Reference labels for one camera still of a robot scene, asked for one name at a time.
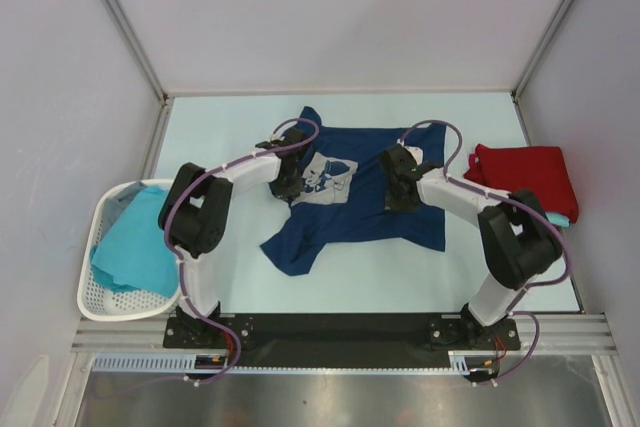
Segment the navy blue t shirt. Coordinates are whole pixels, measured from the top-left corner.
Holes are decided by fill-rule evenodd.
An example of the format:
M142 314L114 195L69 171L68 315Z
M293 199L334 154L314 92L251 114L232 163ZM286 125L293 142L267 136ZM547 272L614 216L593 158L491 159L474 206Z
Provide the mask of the navy blue t shirt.
M289 202L290 217L261 245L271 263L289 276L306 275L331 243L401 238L445 250L445 213L424 204L415 213L385 208L388 177L377 157L406 131L399 128L326 127L310 106L300 116L319 134L300 161L302 192Z

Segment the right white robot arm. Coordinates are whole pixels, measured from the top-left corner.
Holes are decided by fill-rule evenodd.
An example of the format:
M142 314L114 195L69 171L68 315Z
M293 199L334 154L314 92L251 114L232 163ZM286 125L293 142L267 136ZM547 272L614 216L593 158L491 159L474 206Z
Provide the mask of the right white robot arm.
M473 348L486 347L497 336L496 324L562 256L559 232L530 190L508 193L460 179L433 162L418 163L400 144L378 162L388 179L387 209L438 207L479 230L488 274L461 310L461 335Z

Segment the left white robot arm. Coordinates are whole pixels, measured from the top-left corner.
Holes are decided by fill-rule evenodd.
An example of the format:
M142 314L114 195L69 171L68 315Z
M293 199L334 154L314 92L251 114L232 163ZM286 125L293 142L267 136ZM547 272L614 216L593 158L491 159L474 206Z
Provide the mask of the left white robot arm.
M231 201L262 184L269 184L280 199L298 196L302 192L300 160L318 133L292 127L218 167L206 169L188 162L179 168L158 224L178 264L179 306L190 316L185 332L197 345L210 346L221 334L220 321L211 316L219 311L220 297L201 263L224 236Z

